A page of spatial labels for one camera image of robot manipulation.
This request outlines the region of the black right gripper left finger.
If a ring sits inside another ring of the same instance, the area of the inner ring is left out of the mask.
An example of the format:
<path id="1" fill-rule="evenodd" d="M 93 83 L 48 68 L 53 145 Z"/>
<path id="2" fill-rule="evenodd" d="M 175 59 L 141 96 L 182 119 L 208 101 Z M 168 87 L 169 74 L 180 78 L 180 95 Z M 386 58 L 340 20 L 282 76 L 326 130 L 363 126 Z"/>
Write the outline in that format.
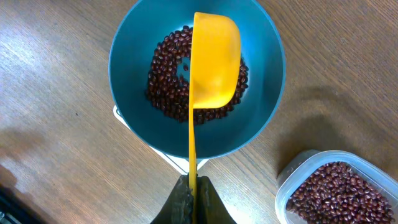
<path id="1" fill-rule="evenodd" d="M 192 224 L 193 196 L 188 175 L 181 175 L 151 224 Z"/>

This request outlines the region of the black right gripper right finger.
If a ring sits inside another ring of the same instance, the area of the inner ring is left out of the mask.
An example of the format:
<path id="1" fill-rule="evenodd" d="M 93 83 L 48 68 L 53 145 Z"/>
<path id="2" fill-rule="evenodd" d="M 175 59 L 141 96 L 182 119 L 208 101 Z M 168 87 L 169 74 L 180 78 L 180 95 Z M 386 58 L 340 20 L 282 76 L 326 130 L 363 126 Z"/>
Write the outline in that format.
<path id="1" fill-rule="evenodd" d="M 207 176 L 197 177 L 197 223 L 236 224 Z"/>

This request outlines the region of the clear container of red beans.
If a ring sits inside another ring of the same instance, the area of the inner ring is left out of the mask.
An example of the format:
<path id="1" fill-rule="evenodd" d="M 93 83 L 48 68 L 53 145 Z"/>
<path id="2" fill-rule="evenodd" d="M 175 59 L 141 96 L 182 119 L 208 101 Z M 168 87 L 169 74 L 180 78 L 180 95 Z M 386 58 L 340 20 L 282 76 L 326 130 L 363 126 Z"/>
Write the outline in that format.
<path id="1" fill-rule="evenodd" d="M 277 183 L 281 223 L 397 224 L 397 181 L 350 152 L 303 151 Z"/>

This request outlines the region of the yellow plastic measuring scoop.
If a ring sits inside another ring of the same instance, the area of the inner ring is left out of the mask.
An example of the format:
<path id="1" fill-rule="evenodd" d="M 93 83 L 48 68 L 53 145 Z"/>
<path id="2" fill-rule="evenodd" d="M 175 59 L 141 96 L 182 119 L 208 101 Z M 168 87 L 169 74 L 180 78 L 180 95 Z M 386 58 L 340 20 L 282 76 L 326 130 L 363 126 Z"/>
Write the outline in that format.
<path id="1" fill-rule="evenodd" d="M 220 108 L 232 99 L 241 60 L 237 25 L 226 16 L 196 12 L 193 20 L 188 106 L 188 183 L 193 196 L 192 222 L 197 222 L 197 155 L 194 109 Z"/>

